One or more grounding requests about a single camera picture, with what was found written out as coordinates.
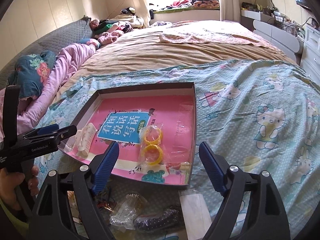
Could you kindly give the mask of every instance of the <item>pink box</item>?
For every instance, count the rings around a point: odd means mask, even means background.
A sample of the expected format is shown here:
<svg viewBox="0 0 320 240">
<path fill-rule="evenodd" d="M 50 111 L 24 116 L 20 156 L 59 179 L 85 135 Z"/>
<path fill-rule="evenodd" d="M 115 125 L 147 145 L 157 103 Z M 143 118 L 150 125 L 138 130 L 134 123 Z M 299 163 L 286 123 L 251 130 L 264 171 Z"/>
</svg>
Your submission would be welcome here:
<svg viewBox="0 0 320 240">
<path fill-rule="evenodd" d="M 112 140 L 119 158 L 112 174 L 165 185 L 190 183 L 196 146 L 196 96 L 193 83 L 160 83 L 97 90 L 73 120 L 78 130 L 93 123 L 98 132 L 87 157 L 72 150 L 74 138 L 61 150 L 84 164 L 102 154 Z M 161 127 L 162 162 L 139 165 L 139 131 Z"/>
</svg>

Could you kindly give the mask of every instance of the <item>green label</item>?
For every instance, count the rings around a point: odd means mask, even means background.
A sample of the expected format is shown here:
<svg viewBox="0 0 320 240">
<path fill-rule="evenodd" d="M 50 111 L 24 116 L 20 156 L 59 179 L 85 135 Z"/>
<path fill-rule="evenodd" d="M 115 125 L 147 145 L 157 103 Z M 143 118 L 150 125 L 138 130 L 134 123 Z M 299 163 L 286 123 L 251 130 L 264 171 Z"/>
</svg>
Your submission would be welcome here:
<svg viewBox="0 0 320 240">
<path fill-rule="evenodd" d="M 137 133 L 139 133 L 140 130 L 141 130 L 142 128 L 144 128 L 145 123 L 146 123 L 145 120 L 141 120 L 141 121 L 140 121 L 140 123 L 139 123 L 139 125 L 138 125 L 138 129 L 137 129 Z"/>
</svg>

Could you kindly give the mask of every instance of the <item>metal bolt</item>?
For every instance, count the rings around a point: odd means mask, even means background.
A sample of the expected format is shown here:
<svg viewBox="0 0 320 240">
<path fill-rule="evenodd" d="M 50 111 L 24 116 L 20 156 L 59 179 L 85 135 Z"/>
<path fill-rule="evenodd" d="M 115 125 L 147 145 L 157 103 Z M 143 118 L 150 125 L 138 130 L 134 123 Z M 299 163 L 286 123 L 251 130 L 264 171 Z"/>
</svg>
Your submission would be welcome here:
<svg viewBox="0 0 320 240">
<path fill-rule="evenodd" d="M 262 172 L 262 176 L 269 177 L 269 176 L 270 176 L 270 173 L 267 172 L 267 171 L 263 171 L 263 172 Z"/>
<path fill-rule="evenodd" d="M 53 177 L 54 175 L 57 174 L 57 172 L 55 170 L 52 170 L 52 171 L 49 171 L 48 174 L 49 174 L 50 177 Z"/>
<path fill-rule="evenodd" d="M 87 171 L 89 169 L 89 166 L 88 165 L 82 165 L 81 167 L 80 167 L 80 170 L 81 171 Z"/>
<path fill-rule="evenodd" d="M 232 165 L 232 166 L 230 166 L 230 170 L 233 172 L 237 172 L 237 171 L 239 171 L 239 168 L 235 165 Z"/>
</svg>

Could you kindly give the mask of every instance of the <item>person's sleeve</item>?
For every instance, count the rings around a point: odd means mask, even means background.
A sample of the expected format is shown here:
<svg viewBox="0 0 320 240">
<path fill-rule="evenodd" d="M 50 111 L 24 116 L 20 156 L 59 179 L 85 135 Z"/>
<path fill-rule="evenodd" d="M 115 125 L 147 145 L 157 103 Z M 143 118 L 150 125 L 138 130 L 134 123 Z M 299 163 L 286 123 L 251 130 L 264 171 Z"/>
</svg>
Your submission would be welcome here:
<svg viewBox="0 0 320 240">
<path fill-rule="evenodd" d="M 2 202 L 0 198 L 0 206 L 13 224 L 13 226 L 16 228 L 16 230 L 25 238 L 27 236 L 29 225 L 28 223 L 24 223 L 17 219 L 14 215 L 10 213 L 10 211 L 7 209 L 5 204 Z"/>
</svg>

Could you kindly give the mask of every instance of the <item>gray quilted headboard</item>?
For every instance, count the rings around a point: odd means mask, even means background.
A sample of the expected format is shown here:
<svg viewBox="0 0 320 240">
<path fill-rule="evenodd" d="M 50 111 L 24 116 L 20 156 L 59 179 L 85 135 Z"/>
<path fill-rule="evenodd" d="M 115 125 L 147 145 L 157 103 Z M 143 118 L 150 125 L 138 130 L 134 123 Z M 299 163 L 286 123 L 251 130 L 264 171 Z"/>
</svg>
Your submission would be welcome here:
<svg viewBox="0 0 320 240">
<path fill-rule="evenodd" d="M 84 16 L 76 22 L 48 33 L 22 50 L 0 71 L 0 90 L 5 87 L 8 76 L 14 70 L 14 66 L 19 57 L 28 54 L 40 54 L 43 50 L 47 49 L 58 54 L 62 48 L 72 43 L 81 39 L 91 38 L 92 31 L 89 23 L 90 18 Z"/>
</svg>

